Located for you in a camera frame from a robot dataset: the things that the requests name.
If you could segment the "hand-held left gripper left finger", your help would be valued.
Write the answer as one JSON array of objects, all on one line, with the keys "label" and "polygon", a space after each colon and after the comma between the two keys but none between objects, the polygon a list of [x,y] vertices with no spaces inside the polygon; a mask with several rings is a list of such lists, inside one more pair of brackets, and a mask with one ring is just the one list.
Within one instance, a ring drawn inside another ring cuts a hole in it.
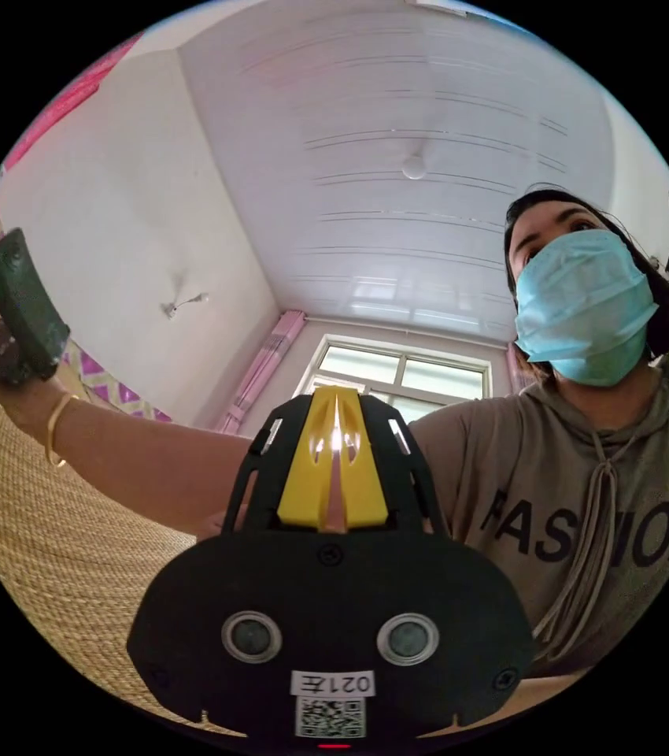
[{"label": "hand-held left gripper left finger", "polygon": [[335,388],[311,395],[277,515],[287,527],[323,527],[329,504],[335,431]]}]

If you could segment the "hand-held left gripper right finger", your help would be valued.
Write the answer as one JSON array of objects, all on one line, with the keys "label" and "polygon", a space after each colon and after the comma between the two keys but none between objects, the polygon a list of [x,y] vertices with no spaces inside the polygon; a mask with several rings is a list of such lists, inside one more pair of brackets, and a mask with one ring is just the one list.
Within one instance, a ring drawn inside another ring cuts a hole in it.
[{"label": "hand-held left gripper right finger", "polygon": [[333,429],[333,526],[377,528],[388,517],[371,441],[352,388],[335,388]]}]

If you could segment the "person's right hand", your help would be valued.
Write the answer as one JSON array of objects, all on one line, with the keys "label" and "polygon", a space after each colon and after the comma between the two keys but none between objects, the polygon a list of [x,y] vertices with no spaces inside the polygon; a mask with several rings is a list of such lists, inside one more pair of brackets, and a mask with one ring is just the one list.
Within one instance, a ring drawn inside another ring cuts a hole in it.
[{"label": "person's right hand", "polygon": [[20,386],[0,383],[0,406],[23,433],[43,446],[61,411],[73,400],[73,394],[56,378],[32,378]]}]

